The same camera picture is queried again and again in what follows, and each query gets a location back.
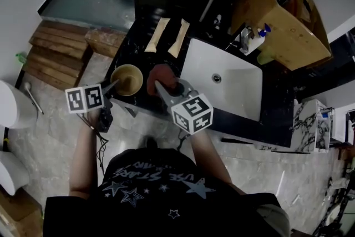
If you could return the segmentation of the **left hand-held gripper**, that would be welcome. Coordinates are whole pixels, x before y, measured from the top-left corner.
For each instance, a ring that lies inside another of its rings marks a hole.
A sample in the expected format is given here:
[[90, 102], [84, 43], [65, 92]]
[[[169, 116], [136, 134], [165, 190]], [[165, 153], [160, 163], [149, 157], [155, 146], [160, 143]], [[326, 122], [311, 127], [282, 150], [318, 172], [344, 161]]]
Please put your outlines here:
[[[119, 83], [119, 79], [102, 88], [101, 84], [86, 85], [83, 87], [65, 90], [65, 97], [69, 114], [76, 114], [85, 121], [92, 129], [100, 133], [107, 133], [112, 121], [112, 103], [110, 101], [111, 89]], [[100, 110], [100, 116], [96, 126], [91, 126], [83, 116], [87, 112]]]

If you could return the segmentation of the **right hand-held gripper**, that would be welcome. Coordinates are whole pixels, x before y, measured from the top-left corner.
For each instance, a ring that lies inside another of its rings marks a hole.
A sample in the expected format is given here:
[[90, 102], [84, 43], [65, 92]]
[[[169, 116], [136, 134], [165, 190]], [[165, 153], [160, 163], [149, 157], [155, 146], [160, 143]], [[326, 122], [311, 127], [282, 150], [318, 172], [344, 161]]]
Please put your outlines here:
[[166, 105], [174, 105], [171, 107], [174, 124], [193, 135], [212, 125], [214, 108], [206, 96], [199, 94], [188, 81], [179, 79], [179, 84], [181, 96], [193, 98], [176, 104], [179, 96], [172, 96], [158, 80], [155, 81], [155, 88]]

